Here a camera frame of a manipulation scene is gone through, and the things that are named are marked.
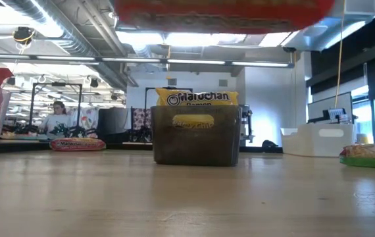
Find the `woman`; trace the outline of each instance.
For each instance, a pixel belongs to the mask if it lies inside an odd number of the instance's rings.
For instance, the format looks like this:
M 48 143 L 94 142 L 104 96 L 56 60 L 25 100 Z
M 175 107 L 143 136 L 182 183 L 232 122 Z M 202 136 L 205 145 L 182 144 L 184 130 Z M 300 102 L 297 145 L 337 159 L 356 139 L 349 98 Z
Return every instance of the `woman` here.
M 63 124 L 64 127 L 68 128 L 70 126 L 70 116 L 66 114 L 66 108 L 62 101 L 55 101 L 53 103 L 54 114 L 47 116 L 42 124 L 39 126 L 39 131 L 41 133 L 50 133 Z

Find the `wooden table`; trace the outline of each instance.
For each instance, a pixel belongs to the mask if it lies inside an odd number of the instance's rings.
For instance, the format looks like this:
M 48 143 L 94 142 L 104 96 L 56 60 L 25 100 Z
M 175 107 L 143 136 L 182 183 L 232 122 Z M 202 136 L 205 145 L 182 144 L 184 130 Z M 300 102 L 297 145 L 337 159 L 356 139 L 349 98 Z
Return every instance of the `wooden table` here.
M 241 154 L 174 167 L 150 151 L 0 154 L 0 237 L 375 236 L 375 169 Z

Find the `brown basket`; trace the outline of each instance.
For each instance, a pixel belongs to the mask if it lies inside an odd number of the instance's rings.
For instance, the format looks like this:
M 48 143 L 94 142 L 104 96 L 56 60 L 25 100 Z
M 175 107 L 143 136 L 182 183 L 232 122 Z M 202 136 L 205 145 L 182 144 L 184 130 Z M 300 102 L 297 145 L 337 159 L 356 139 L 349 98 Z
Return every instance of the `brown basket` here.
M 154 106 L 154 160 L 164 165 L 204 165 L 231 167 L 238 163 L 241 107 Z M 174 126 L 176 115 L 210 115 L 211 128 Z

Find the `table surface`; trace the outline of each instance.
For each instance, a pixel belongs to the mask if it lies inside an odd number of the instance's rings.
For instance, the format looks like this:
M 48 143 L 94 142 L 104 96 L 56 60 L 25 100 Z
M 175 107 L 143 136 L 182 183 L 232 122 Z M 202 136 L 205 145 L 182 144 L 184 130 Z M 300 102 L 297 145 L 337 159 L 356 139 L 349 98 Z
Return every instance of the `table surface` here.
M 242 153 L 235 168 L 150 151 L 0 154 L 0 237 L 375 236 L 375 169 Z

